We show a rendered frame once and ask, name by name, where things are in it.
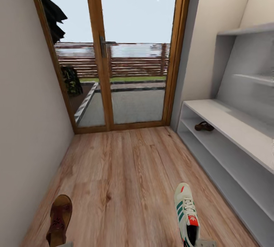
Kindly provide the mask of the sandal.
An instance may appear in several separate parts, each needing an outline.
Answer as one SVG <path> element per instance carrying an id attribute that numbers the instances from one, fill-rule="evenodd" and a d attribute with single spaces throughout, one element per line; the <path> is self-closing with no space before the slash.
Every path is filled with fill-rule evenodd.
<path id="1" fill-rule="evenodd" d="M 195 125 L 194 129 L 195 129 L 196 131 L 200 131 L 200 130 L 204 129 L 204 130 L 206 130 L 206 131 L 211 132 L 211 131 L 214 130 L 214 127 L 213 127 L 212 125 L 210 125 L 209 123 L 207 123 L 207 122 L 206 122 L 205 124 L 203 124 L 203 123 L 201 122 L 199 125 Z"/>
<path id="2" fill-rule="evenodd" d="M 72 201 L 65 194 L 59 195 L 52 204 L 50 217 L 51 225 L 46 233 L 50 247 L 57 247 L 66 243 L 66 231 L 72 217 Z"/>

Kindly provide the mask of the gym shoe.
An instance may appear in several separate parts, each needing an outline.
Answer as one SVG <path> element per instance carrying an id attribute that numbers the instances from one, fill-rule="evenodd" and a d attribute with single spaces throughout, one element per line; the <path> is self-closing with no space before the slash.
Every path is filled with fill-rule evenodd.
<path id="1" fill-rule="evenodd" d="M 175 209 L 178 219 L 178 232 L 182 244 L 186 247 L 197 247 L 196 240 L 200 240 L 200 223 L 196 212 L 191 188 L 181 182 L 174 195 Z"/>

